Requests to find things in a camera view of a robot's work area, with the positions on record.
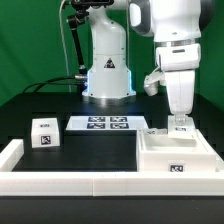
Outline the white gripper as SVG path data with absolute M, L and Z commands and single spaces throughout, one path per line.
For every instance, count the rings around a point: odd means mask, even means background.
M 199 67 L 198 43 L 176 47 L 158 47 L 156 62 L 165 75 L 171 113 L 177 122 L 185 122 L 193 107 L 195 70 Z

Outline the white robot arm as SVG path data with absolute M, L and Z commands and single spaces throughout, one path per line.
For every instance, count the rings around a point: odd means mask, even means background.
M 128 13 L 129 30 L 112 21 L 103 4 L 90 6 L 93 59 L 83 96 L 107 103 L 136 96 L 130 69 L 146 62 L 156 69 L 144 80 L 149 95 L 164 85 L 171 116 L 184 123 L 193 107 L 199 39 L 211 20 L 214 0 L 115 0 Z

